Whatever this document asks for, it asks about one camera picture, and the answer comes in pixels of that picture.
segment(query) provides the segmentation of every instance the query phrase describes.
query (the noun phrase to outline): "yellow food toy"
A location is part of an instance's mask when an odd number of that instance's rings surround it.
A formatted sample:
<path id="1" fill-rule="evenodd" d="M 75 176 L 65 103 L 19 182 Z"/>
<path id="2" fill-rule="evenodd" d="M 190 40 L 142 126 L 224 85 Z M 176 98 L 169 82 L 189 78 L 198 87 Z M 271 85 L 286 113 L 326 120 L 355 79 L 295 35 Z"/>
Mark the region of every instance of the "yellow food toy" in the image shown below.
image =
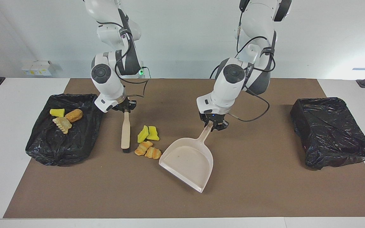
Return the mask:
<path id="1" fill-rule="evenodd" d="M 64 108 L 62 108 L 62 109 L 51 109 L 50 110 L 50 115 L 52 115 L 54 117 L 64 117 L 65 112 L 66 112 L 66 110 Z"/>
<path id="2" fill-rule="evenodd" d="M 153 158 L 153 152 L 154 152 L 154 148 L 153 147 L 150 147 L 148 150 L 147 150 L 147 153 L 144 155 L 145 157 L 148 157 L 148 158 Z"/>
<path id="3" fill-rule="evenodd" d="M 70 121 L 68 121 L 64 117 L 57 117 L 53 119 L 53 122 L 57 125 L 57 127 L 66 135 L 68 130 L 72 127 Z"/>
<path id="4" fill-rule="evenodd" d="M 70 121 L 70 123 L 74 123 L 75 121 L 80 120 L 82 115 L 82 111 L 80 109 L 76 109 L 67 113 L 65 117 L 68 119 L 68 121 Z"/>
<path id="5" fill-rule="evenodd" d="M 149 126 L 149 136 L 147 136 L 148 140 L 159 141 L 157 129 L 155 126 Z"/>
<path id="6" fill-rule="evenodd" d="M 159 159 L 161 157 L 161 151 L 154 147 L 150 147 L 145 154 L 145 157 L 152 158 L 152 159 Z"/>
<path id="7" fill-rule="evenodd" d="M 145 125 L 143 130 L 138 134 L 138 143 L 142 143 L 149 136 L 149 128 Z"/>
<path id="8" fill-rule="evenodd" d="M 161 151 L 154 147 L 151 147 L 151 148 L 153 148 L 153 159 L 159 159 L 161 157 Z"/>
<path id="9" fill-rule="evenodd" d="M 146 154 L 146 151 L 153 146 L 153 144 L 150 141 L 142 142 L 139 144 L 139 147 L 135 150 L 135 154 L 138 156 L 142 156 Z"/>

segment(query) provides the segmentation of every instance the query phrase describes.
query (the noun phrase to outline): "brown mat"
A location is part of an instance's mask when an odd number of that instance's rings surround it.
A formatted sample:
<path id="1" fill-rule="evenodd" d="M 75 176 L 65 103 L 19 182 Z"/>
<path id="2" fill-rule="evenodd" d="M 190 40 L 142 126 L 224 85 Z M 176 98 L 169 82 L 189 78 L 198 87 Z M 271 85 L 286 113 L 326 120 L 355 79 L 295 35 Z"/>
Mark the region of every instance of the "brown mat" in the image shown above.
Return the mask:
<path id="1" fill-rule="evenodd" d="M 196 98 L 213 80 L 153 79 L 131 114 L 132 148 L 143 125 L 158 127 L 165 150 L 204 125 Z M 128 93 L 142 86 L 126 85 Z M 96 93 L 90 79 L 71 79 L 66 93 Z M 4 218 L 219 218 L 365 217 L 365 164 L 309 170 L 290 110 L 297 98 L 324 97 L 313 79 L 273 79 L 263 95 L 271 110 L 253 123 L 231 117 L 229 128 L 209 135 L 214 168 L 203 194 L 158 165 L 123 154 L 121 112 L 104 116 L 97 144 L 85 162 L 48 167 L 31 160 Z M 265 104 L 246 93 L 232 112 L 257 116 Z"/>

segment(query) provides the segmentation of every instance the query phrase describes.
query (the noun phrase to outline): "white table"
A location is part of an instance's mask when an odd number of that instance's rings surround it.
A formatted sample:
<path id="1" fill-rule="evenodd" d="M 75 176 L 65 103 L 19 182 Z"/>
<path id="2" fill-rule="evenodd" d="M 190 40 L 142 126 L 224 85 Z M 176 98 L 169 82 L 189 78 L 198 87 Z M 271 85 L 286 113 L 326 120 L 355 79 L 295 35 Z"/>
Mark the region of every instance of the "white table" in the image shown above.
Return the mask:
<path id="1" fill-rule="evenodd" d="M 365 218 L 2 219 L 30 160 L 24 148 L 33 124 L 48 97 L 62 93 L 68 81 L 7 78 L 0 86 L 0 228 L 365 228 Z M 365 89 L 359 88 L 355 81 L 319 80 L 319 83 L 328 97 L 345 100 L 365 134 Z"/>

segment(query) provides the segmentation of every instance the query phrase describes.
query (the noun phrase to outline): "dustpan handle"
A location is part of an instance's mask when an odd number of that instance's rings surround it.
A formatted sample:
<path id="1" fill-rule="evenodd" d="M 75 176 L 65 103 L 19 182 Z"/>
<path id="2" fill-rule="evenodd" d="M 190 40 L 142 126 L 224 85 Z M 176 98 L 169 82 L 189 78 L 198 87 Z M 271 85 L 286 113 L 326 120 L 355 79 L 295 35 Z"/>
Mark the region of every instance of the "dustpan handle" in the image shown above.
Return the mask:
<path id="1" fill-rule="evenodd" d="M 198 137 L 198 140 L 204 143 L 209 133 L 212 131 L 212 127 L 213 127 L 213 122 L 209 121 L 208 125 L 204 128 L 204 131 L 202 131 L 201 135 Z"/>

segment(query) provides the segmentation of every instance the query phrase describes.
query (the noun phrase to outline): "white dustpan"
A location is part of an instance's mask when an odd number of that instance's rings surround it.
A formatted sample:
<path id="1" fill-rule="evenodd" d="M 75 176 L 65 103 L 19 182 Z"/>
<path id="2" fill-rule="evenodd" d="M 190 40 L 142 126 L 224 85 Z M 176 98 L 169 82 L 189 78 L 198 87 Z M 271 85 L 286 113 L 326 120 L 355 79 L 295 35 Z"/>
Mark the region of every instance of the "white dustpan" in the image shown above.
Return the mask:
<path id="1" fill-rule="evenodd" d="M 213 157 L 204 144 L 212 130 L 209 122 L 198 139 L 182 138 L 172 143 L 158 162 L 163 168 L 202 193 L 213 168 Z"/>

